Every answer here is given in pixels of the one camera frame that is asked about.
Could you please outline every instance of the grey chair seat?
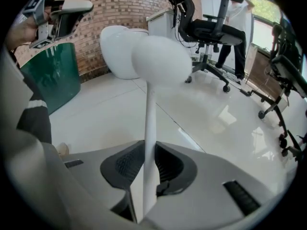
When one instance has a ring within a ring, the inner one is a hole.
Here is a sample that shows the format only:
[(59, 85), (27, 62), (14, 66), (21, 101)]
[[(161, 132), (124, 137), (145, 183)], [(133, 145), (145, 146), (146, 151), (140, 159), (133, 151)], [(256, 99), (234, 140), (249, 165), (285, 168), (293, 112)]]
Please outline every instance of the grey chair seat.
[(223, 25), (219, 35), (213, 37), (216, 22), (196, 19), (189, 25), (189, 35), (203, 41), (210, 41), (225, 45), (238, 45), (245, 39), (245, 34), (229, 25)]

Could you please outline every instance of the white pole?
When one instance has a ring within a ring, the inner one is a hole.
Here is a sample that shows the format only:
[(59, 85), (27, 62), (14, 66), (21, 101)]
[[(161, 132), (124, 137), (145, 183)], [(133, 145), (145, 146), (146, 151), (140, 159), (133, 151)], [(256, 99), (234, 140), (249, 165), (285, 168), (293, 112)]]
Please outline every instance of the white pole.
[(145, 162), (143, 176), (143, 216), (156, 202), (156, 183), (154, 179), (154, 148), (156, 144), (156, 110), (154, 86), (147, 82), (146, 121), (145, 121)]

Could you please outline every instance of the tile floor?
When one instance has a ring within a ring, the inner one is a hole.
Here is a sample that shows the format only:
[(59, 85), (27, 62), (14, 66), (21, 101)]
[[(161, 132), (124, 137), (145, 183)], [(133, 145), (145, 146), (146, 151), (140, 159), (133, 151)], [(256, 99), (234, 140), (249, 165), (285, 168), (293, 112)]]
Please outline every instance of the tile floor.
[[(229, 160), (267, 185), (284, 189), (285, 160), (274, 113), (258, 118), (263, 104), (245, 97), (210, 74), (196, 72), (191, 84), (157, 88), (157, 139)], [(146, 82), (107, 74), (82, 84), (81, 91), (51, 116), (52, 139), (70, 153), (99, 150), (144, 139)]]

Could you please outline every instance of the black slot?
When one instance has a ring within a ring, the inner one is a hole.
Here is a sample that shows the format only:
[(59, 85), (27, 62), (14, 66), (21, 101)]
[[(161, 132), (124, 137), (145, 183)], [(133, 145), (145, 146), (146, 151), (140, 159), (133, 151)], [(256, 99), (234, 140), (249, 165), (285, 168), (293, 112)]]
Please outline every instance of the black slot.
[(77, 159), (77, 160), (65, 162), (64, 164), (65, 164), (66, 168), (69, 169), (69, 168), (71, 168), (71, 167), (74, 167), (74, 166), (83, 164), (83, 161), (80, 160), (80, 159)]
[(226, 182), (223, 186), (245, 216), (260, 207), (260, 204), (237, 181)]
[(167, 145), (157, 142), (155, 147), (155, 164), (160, 174), (157, 197), (180, 194), (195, 180), (197, 166), (188, 157)]
[(83, 18), (83, 12), (67, 13), (61, 15), (58, 37), (62, 38), (73, 33), (74, 26)]
[(64, 0), (45, 0), (45, 7), (51, 6), (51, 12), (60, 10), (60, 6), (63, 6)]
[(112, 187), (129, 191), (144, 164), (144, 148), (145, 142), (141, 140), (105, 159), (100, 165), (102, 176)]

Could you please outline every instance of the brick wall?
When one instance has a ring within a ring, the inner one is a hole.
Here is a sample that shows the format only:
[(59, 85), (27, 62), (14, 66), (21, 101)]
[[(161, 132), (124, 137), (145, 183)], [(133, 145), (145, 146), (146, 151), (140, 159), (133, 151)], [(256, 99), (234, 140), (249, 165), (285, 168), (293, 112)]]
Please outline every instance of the brick wall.
[[(86, 81), (108, 72), (102, 58), (99, 35), (103, 28), (110, 25), (123, 25), (128, 28), (147, 29), (145, 17), (157, 11), (170, 7), (168, 0), (90, 0), (94, 9), (87, 14), (79, 24), (75, 33), (58, 43), (72, 42), (75, 44), (79, 74)], [(195, 3), (194, 18), (201, 18), (201, 0)], [(16, 57), (23, 65), (41, 50), (21, 46), (16, 51)]]

